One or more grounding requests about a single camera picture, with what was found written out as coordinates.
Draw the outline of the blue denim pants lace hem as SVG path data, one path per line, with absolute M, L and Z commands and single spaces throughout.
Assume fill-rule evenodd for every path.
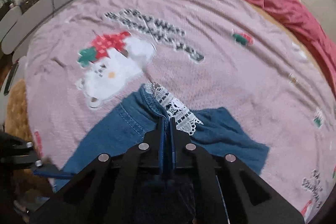
M 190 110 L 161 85 L 145 84 L 124 98 L 84 137 L 63 167 L 79 173 L 101 153 L 118 156 L 158 131 L 159 161 L 167 160 L 171 142 L 170 122 L 195 145 L 210 154 L 237 156 L 254 172 L 260 173 L 268 156 L 266 145 L 252 140 L 229 111 Z M 136 211 L 139 223 L 192 223 L 196 219 L 193 184 L 188 178 L 163 182 L 158 176 L 144 188 L 147 195 Z

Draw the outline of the grey padded bed footboard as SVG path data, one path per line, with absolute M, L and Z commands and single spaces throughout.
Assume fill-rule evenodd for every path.
M 9 55 L 39 25 L 73 0 L 38 0 L 26 12 L 15 6 L 1 19 L 1 51 Z

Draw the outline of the pink strawberry bear bedsheet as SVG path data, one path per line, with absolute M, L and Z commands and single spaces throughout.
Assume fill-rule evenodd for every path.
M 244 0 L 76 0 L 34 34 L 25 72 L 42 159 L 78 173 L 161 117 L 234 154 L 311 221 L 335 186 L 335 97 Z

